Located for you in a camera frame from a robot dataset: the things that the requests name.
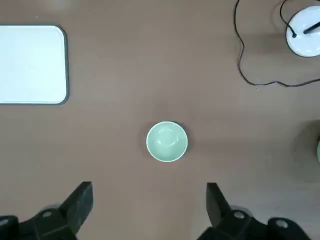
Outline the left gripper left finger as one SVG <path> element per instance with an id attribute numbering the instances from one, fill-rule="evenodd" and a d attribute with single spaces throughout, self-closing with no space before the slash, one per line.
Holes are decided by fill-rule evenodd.
<path id="1" fill-rule="evenodd" d="M 93 185 L 83 181 L 57 208 L 40 211 L 20 222 L 15 215 L 0 217 L 2 240 L 76 240 L 93 209 Z"/>

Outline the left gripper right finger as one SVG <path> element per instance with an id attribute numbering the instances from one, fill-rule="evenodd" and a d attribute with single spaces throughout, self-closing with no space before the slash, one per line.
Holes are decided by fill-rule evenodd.
<path id="1" fill-rule="evenodd" d="M 245 211 L 232 209 L 219 186 L 206 185 L 206 211 L 211 222 L 199 240 L 310 240 L 294 221 L 272 217 L 266 224 Z"/>

